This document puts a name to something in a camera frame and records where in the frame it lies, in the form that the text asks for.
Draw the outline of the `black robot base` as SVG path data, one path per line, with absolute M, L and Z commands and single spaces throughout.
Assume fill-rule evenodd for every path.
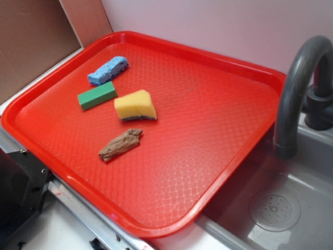
M 32 153 L 1 150 L 1 244 L 41 213 L 49 176 Z

